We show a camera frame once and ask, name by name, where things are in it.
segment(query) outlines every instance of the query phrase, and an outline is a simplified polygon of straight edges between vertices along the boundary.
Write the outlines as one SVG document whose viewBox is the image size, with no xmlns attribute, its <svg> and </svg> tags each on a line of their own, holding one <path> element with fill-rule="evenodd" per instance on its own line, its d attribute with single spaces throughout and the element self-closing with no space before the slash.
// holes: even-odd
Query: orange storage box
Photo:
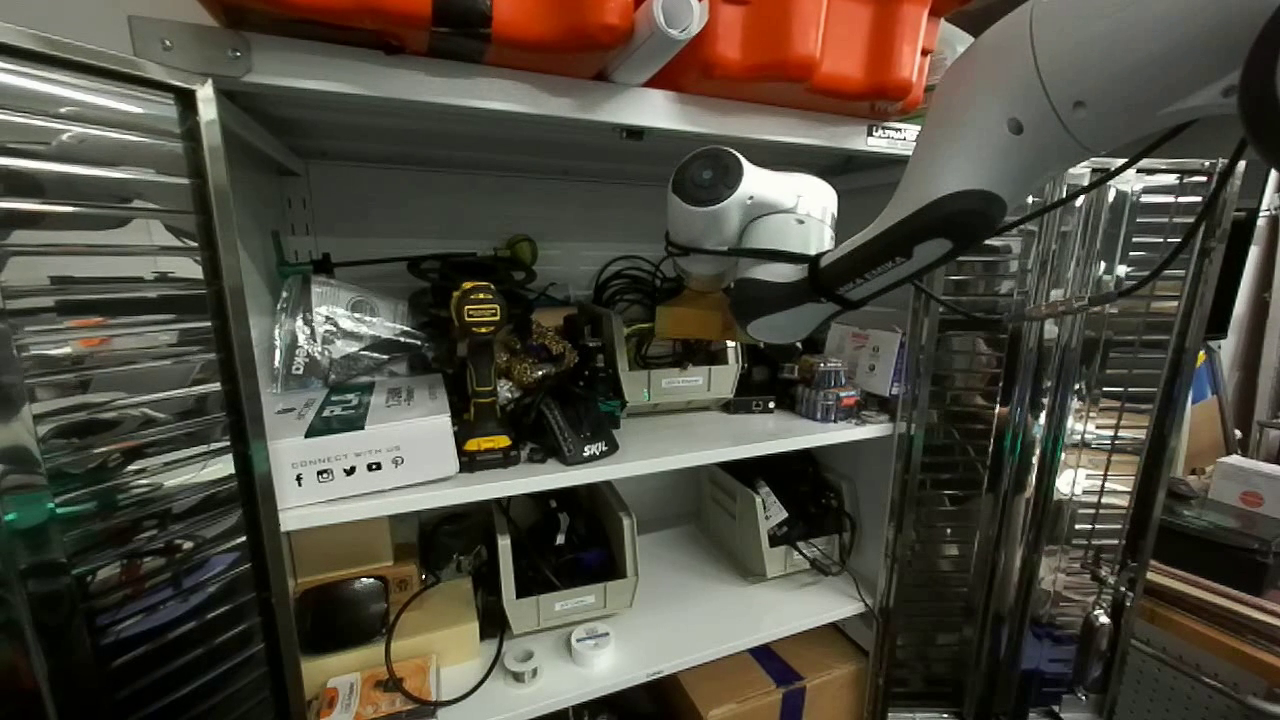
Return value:
<svg viewBox="0 0 1280 720">
<path fill-rule="evenodd" d="M 938 17 L 964 0 L 713 0 L 659 88 L 853 114 L 925 102 Z"/>
<path fill-rule="evenodd" d="M 234 27 L 597 76 L 635 30 L 635 0 L 205 0 Z"/>
<path fill-rule="evenodd" d="M 430 0 L 205 0 L 218 22 L 424 51 Z"/>
</svg>

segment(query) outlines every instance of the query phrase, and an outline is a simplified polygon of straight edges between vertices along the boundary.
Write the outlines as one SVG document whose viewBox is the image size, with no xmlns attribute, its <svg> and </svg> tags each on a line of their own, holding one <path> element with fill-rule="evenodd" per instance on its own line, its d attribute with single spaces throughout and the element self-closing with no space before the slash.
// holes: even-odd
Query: yellow power drill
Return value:
<svg viewBox="0 0 1280 720">
<path fill-rule="evenodd" d="M 502 328 L 502 301 L 489 279 L 465 279 L 450 301 L 450 337 L 467 355 L 467 410 L 454 426 L 465 469 L 511 462 L 511 435 L 496 421 L 496 332 Z"/>
</svg>

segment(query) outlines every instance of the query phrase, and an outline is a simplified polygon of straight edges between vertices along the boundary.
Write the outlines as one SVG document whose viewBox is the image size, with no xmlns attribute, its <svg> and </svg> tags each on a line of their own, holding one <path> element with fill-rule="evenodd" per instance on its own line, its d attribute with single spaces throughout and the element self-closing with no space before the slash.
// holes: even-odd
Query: metal rack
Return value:
<svg viewBox="0 0 1280 720">
<path fill-rule="evenodd" d="M 281 698 L 195 146 L 178 88 L 0 51 L 0 674 L 36 671 L 0 678 L 17 715 Z"/>
<path fill-rule="evenodd" d="M 1106 169 L 1091 160 L 1044 194 Z M 921 296 L 892 703 L 1010 715 L 1106 691 L 1172 449 L 1154 416 L 1181 407 L 1235 192 L 1154 285 L 1058 306 L 1162 262 L 1215 171 L 1144 160 Z"/>
</svg>

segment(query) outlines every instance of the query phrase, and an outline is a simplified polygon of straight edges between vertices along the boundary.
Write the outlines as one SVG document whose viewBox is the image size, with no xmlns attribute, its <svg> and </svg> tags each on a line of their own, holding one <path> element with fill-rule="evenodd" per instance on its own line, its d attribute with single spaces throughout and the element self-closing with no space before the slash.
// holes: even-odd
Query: packaging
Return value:
<svg viewBox="0 0 1280 720">
<path fill-rule="evenodd" d="M 446 392 L 438 375 L 268 396 L 275 504 L 325 504 L 454 475 Z"/>
<path fill-rule="evenodd" d="M 328 575 L 368 564 L 397 564 L 392 519 L 358 519 L 289 530 L 290 575 Z"/>
<path fill-rule="evenodd" d="M 428 691 L 430 686 L 428 659 L 402 659 L 402 662 L 397 662 L 397 674 L 412 695 L 430 695 Z M 402 698 L 398 691 L 386 686 L 384 669 L 332 674 L 310 708 L 317 720 L 384 720 L 397 711 L 417 711 L 417 708 L 412 708 L 412 698 Z"/>
<path fill-rule="evenodd" d="M 864 720 L 868 659 L 836 628 L 678 671 L 678 720 Z"/>
<path fill-rule="evenodd" d="M 424 659 L 428 669 L 450 669 L 478 657 L 478 618 L 467 575 L 450 575 L 412 598 L 397 628 L 397 662 Z M 305 691 L 319 686 L 332 674 L 368 671 L 384 662 L 384 640 L 305 657 Z"/>
<path fill-rule="evenodd" d="M 1212 469 L 1206 494 L 1280 519 L 1280 462 L 1222 456 Z"/>
<path fill-rule="evenodd" d="M 846 364 L 853 388 L 894 396 L 902 375 L 902 332 L 836 320 L 828 328 L 828 355 L 839 355 Z"/>
</svg>

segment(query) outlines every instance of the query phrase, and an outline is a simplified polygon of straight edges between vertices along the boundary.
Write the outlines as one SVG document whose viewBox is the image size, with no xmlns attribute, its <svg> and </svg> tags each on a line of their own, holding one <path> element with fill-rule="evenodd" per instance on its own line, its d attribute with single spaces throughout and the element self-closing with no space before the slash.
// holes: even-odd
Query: shelf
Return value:
<svg viewBox="0 0 1280 720">
<path fill-rule="evenodd" d="M 572 662 L 569 633 L 508 640 L 534 646 L 538 678 L 517 685 L 496 671 L 473 698 L 438 711 L 444 720 L 529 720 L 597 695 L 612 695 L 780 637 L 858 614 L 864 604 L 845 575 L 782 575 L 751 584 L 701 528 L 638 534 L 635 608 L 612 614 L 615 657 L 606 669 Z M 465 691 L 489 662 L 444 671 L 444 695 Z"/>
<path fill-rule="evenodd" d="M 618 452 L 597 462 L 517 462 L 496 472 L 465 472 L 435 485 L 408 485 L 392 492 L 344 494 L 332 504 L 284 509 L 281 528 L 325 528 L 370 515 L 408 515 L 450 504 L 478 504 L 500 494 L 529 494 L 598 481 L 632 481 L 677 469 L 729 462 L 747 456 L 803 452 L 828 445 L 857 445 L 892 435 L 892 422 L 811 422 L 803 416 L 723 416 L 723 410 L 678 410 L 678 416 L 627 416 L 618 426 Z"/>
<path fill-rule="evenodd" d="M 483 63 L 454 63 L 430 55 L 386 55 L 370 46 L 248 34 L 248 71 L 232 88 L 250 94 L 317 94 L 336 107 L 370 113 L 370 102 L 438 107 L 438 113 L 496 113 L 517 119 L 577 119 L 655 131 L 696 131 L 765 139 L 793 146 L 846 146 L 872 157 L 909 157 L 912 123 L 853 119 L 822 113 L 793 113 L 765 102 L 703 99 L 665 88 L 618 88 L 604 80 L 508 71 Z"/>
</svg>

